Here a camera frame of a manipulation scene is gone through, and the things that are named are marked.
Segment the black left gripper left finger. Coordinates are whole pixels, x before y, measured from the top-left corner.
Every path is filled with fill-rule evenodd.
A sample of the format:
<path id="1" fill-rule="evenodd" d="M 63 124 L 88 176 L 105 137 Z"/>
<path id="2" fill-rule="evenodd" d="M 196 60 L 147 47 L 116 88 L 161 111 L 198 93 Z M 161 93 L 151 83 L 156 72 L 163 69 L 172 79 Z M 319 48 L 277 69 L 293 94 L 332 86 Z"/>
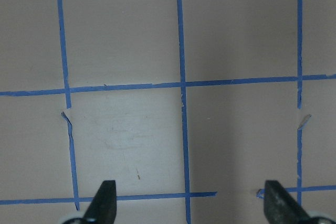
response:
<path id="1" fill-rule="evenodd" d="M 104 180 L 84 213 L 84 223 L 113 224 L 117 215 L 116 181 Z"/>

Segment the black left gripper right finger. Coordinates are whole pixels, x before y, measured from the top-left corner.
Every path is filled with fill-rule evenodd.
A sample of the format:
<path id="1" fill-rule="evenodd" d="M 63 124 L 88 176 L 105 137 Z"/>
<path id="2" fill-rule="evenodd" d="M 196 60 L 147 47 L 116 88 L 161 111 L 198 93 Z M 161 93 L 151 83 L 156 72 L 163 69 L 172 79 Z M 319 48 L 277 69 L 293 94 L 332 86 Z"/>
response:
<path id="1" fill-rule="evenodd" d="M 277 180 L 265 181 L 264 215 L 268 223 L 272 224 L 302 223 L 310 219 Z"/>

